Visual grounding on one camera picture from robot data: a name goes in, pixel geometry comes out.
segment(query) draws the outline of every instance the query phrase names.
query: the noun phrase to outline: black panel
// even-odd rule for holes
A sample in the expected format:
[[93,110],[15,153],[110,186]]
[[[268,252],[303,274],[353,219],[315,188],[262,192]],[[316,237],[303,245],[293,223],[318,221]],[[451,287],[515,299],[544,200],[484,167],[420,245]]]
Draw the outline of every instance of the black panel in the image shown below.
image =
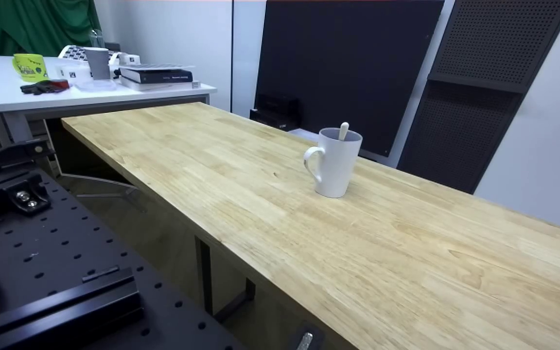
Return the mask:
[[456,0],[398,169],[474,192],[560,31],[560,0]]
[[526,91],[560,29],[560,0],[456,0],[431,77]]
[[363,149],[386,155],[441,3],[268,1],[256,108],[297,105],[315,132],[350,120]]
[[425,95],[398,167],[474,192],[521,97],[435,81]]

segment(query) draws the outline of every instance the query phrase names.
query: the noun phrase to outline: wooden tabletop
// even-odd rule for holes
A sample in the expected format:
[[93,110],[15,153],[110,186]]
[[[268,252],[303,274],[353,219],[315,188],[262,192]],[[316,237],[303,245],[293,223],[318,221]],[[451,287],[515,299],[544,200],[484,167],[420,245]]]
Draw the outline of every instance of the wooden tabletop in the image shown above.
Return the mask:
[[309,143],[202,103],[64,124],[357,348],[560,348],[560,227],[367,159],[318,196]]

